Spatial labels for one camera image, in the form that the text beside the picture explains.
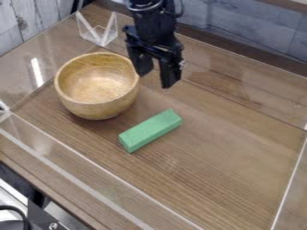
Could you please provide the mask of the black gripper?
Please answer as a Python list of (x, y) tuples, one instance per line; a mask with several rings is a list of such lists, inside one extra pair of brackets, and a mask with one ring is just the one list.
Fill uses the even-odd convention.
[(160, 84), (170, 88), (181, 80), (182, 44), (174, 37), (176, 22), (182, 8), (176, 12), (174, 0), (128, 0), (126, 9), (133, 25), (125, 25), (125, 46), (140, 77), (153, 69), (158, 60)]

